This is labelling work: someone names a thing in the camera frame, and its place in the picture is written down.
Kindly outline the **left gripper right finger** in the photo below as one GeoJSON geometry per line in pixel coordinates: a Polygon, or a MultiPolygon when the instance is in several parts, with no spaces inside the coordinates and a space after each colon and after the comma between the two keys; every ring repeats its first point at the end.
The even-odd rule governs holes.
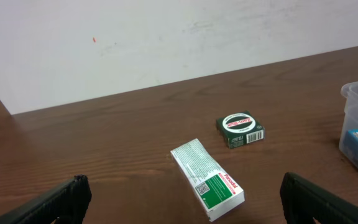
{"type": "Polygon", "coordinates": [[[358,224],[357,206],[296,173],[285,173],[280,197],[288,224],[358,224]]]}

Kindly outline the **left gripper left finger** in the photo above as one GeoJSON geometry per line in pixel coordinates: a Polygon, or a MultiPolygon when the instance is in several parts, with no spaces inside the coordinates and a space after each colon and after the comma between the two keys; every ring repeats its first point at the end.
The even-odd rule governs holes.
{"type": "Polygon", "coordinates": [[[82,224],[92,198],[86,175],[76,175],[0,216],[0,223],[82,224]]]}

